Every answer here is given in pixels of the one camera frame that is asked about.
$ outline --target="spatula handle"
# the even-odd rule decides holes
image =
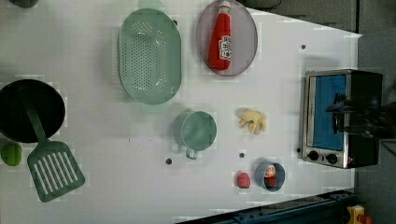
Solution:
[[[35,110],[35,105],[33,104],[32,99],[25,89],[19,89],[19,93],[23,106],[26,110],[26,114],[32,123],[33,129],[35,130],[35,136],[37,136],[38,142],[45,142],[47,137],[44,133],[43,126],[41,125],[40,118],[38,117],[37,111]]]

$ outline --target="green ball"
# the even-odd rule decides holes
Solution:
[[[1,159],[9,166],[17,166],[22,159],[22,148],[20,145],[11,143],[1,149]]]

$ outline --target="green spatula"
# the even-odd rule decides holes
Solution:
[[[19,90],[19,93],[38,139],[38,145],[28,156],[27,164],[40,201],[47,203],[81,187],[85,177],[69,146],[46,138],[29,93],[24,90]]]

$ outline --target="plastic colander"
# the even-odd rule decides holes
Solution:
[[[120,28],[120,81],[137,101],[159,105],[177,93],[181,83],[181,39],[163,12],[142,8]]]

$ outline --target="black cable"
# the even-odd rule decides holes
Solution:
[[[356,21],[355,21],[355,33],[359,33],[359,26],[361,25],[361,0],[356,1]]]
[[[268,12],[271,12],[272,9],[279,7],[282,4],[282,2],[283,2],[283,0],[280,0],[280,2],[278,4],[271,6],[270,9],[268,10]]]

